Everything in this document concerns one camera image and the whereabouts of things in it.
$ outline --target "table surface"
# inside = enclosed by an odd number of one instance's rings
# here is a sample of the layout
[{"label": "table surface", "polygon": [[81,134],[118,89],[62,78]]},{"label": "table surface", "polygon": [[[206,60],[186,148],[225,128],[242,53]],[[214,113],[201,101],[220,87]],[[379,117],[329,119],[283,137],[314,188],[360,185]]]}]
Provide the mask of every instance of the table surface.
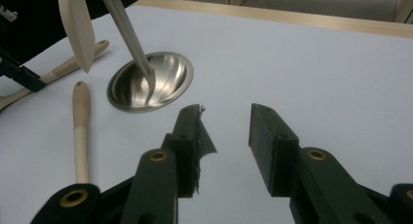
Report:
[{"label": "table surface", "polygon": [[[128,14],[145,53],[191,60],[191,86],[152,112],[112,107],[107,84],[131,55],[112,18],[95,19],[96,40],[111,44],[89,74],[74,72],[0,112],[0,223],[29,222],[74,183],[71,97],[80,80],[91,90],[91,183],[102,191],[134,175],[180,109],[206,108],[218,153],[201,160],[200,194],[179,200],[181,224],[293,223],[288,199],[269,196],[248,147],[251,103],[274,108],[302,147],[329,151],[364,186],[388,195],[412,182],[411,25],[175,0],[141,0]],[[71,54],[63,39],[26,66],[43,75]],[[1,81],[0,95],[19,89]]]}]

